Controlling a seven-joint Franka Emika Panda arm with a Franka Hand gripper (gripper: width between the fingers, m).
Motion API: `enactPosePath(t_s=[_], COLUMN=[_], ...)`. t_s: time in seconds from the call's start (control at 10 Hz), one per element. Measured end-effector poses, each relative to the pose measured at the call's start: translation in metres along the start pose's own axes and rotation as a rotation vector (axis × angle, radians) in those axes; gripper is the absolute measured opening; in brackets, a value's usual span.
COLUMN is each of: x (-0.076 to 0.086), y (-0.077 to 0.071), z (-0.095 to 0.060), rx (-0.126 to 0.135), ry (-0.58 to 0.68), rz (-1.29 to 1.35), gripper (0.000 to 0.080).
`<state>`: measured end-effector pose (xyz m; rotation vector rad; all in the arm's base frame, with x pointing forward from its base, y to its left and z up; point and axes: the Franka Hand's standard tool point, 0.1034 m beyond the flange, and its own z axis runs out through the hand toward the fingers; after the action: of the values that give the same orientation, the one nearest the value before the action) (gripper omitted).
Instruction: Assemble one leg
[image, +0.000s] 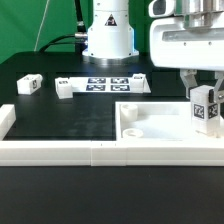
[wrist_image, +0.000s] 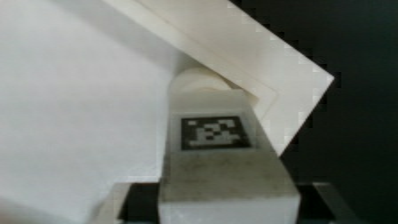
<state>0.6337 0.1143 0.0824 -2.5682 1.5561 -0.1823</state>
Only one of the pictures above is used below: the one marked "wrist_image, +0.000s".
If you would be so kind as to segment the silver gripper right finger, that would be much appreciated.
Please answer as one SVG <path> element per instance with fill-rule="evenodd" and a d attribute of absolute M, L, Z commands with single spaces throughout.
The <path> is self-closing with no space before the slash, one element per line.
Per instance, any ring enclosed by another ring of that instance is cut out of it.
<path fill-rule="evenodd" d="M 331 183 L 299 183 L 298 188 L 303 196 L 298 224 L 369 224 Z"/>

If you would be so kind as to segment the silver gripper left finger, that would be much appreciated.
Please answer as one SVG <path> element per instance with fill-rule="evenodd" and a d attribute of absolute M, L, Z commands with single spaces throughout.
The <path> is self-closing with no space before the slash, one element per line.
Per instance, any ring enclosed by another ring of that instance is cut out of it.
<path fill-rule="evenodd" d="M 131 186 L 132 186 L 131 183 L 118 183 L 115 185 L 109 196 L 106 198 L 106 201 L 100 207 L 100 212 L 90 224 L 122 224 L 123 223 L 123 219 L 120 218 L 120 215 L 122 215 L 123 204 L 125 204 L 127 195 L 131 191 Z"/>

